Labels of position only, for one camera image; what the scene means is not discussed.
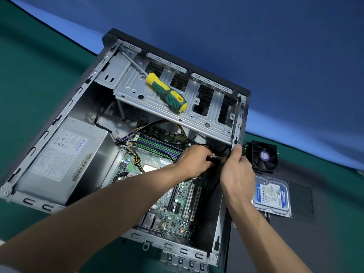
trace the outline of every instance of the hard drive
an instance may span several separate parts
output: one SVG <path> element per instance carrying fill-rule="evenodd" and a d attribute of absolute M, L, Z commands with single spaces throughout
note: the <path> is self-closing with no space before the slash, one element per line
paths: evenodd
<path fill-rule="evenodd" d="M 292 217 L 287 182 L 262 175 L 256 175 L 255 182 L 256 193 L 252 204 L 257 210 Z"/>

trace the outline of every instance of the yellow and green screwdriver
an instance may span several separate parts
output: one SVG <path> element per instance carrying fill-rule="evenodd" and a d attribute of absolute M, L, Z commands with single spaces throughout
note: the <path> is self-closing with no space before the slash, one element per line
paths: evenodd
<path fill-rule="evenodd" d="M 155 88 L 161 99 L 167 103 L 173 110 L 183 112 L 187 108 L 185 99 L 175 90 L 168 87 L 165 83 L 156 76 L 155 73 L 148 74 L 144 71 L 133 59 L 128 57 L 122 50 L 121 53 L 142 73 L 145 75 L 145 80 L 148 84 Z"/>

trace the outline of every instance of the person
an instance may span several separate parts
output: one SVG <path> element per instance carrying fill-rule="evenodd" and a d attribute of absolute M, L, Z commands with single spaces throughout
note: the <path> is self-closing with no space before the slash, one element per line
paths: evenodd
<path fill-rule="evenodd" d="M 241 151 L 239 144 L 234 146 L 220 182 L 257 271 L 310 272 L 252 206 L 255 174 Z M 175 164 L 97 190 L 0 246 L 0 264 L 21 273 L 76 272 L 95 252 L 131 229 L 170 188 L 211 167 L 206 160 L 211 155 L 205 146 L 191 146 Z"/>

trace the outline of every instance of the green tablecloth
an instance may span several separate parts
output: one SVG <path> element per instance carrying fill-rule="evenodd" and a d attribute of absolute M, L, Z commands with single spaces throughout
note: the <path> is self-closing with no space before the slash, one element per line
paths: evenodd
<path fill-rule="evenodd" d="M 0 0 L 0 176 L 26 149 L 95 56 Z M 250 134 L 245 140 L 266 141 Z M 354 170 L 277 144 L 280 157 L 323 174 L 331 184 L 332 228 L 341 271 L 364 271 L 364 179 Z M 8 240 L 47 215 L 0 200 L 0 239 Z M 164 272 L 159 251 L 117 239 L 95 254 L 81 272 Z"/>

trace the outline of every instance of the black cooling fan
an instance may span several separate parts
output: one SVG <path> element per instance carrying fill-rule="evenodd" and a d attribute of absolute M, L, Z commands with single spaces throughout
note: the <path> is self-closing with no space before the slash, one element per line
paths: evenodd
<path fill-rule="evenodd" d="M 253 170 L 273 173 L 278 168 L 277 147 L 258 141 L 248 143 L 247 158 L 253 165 Z"/>

